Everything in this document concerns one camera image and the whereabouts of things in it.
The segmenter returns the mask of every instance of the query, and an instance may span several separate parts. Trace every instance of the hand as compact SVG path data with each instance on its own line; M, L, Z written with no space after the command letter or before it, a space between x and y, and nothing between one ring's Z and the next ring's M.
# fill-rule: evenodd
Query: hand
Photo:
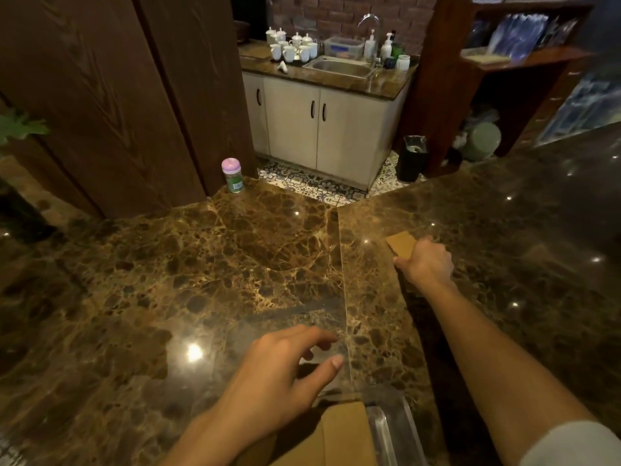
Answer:
M332 332L303 325L255 340L220 400L192 422L161 466L229 464L306 412L342 368L343 356L325 360L297 380L299 361L311 360L314 346L329 350L336 341Z
M451 281L452 255L444 245L434 243L430 235L416 242L409 259L394 257L393 262L423 294L437 287L455 287Z

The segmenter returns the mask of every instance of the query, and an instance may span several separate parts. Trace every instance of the brown marble surface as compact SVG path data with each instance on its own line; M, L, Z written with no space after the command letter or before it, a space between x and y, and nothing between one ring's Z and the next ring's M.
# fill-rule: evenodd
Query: brown marble surface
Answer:
M329 389L406 395L431 465L498 463L430 308L392 267L384 238L401 230L445 242L464 294L621 433L617 136L338 209L249 181L161 216L76 219L34 248L0 239L0 456L154 464L250 341L307 323L348 355Z
M263 53L261 53L261 47L258 44L263 45ZM270 61L271 54L267 43L252 41L250 44L239 46L239 51L240 62L244 72L334 88L349 93L360 93L389 101L394 100L401 93L401 90L403 90L409 79L412 78L416 70L415 66L411 67L407 72L378 69L370 78L363 80L289 65L289 73L284 74L278 71L279 62Z

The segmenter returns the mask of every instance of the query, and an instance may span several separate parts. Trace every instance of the soap dispenser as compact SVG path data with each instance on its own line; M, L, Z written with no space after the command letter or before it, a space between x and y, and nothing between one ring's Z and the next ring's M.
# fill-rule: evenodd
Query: soap dispenser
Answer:
M375 49L375 29L371 29L371 36L365 42L365 59L374 60L375 53L377 52Z
M392 33L386 34L386 42L384 42L384 45L382 46L382 50L381 50L382 62L384 62L384 60L389 58L390 55L392 54L391 36L392 36Z

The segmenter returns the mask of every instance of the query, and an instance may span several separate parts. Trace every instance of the wood grain panel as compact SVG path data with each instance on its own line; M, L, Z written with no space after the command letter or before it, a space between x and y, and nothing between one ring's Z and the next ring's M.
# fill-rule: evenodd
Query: wood grain panel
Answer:
M256 177L255 153L229 0L136 0L179 107L201 179L213 195L233 156Z
M0 91L106 217L205 198L131 0L0 0Z
M9 108L0 99L0 114L7 112ZM75 185L71 176L34 139L10 139L1 151L13 155L46 191L92 216L102 217L101 211L90 201L84 191Z

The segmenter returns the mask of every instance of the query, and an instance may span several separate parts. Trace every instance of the wooden shelf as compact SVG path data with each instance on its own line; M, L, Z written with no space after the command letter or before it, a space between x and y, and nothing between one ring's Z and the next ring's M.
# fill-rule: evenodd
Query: wooden shelf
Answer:
M590 3L574 0L471 0L476 11L502 11L505 13L523 13L532 10L553 10L561 8L591 9Z
M582 50L576 46L560 46L547 47L545 49L534 51L526 60L520 64L512 64L511 62L499 64L481 64L468 60L467 57L461 57L462 62L474 65L478 70L491 73L503 70L513 70L517 68L535 67L538 65L555 64L560 62L569 62L572 60L583 59L592 56L593 53Z

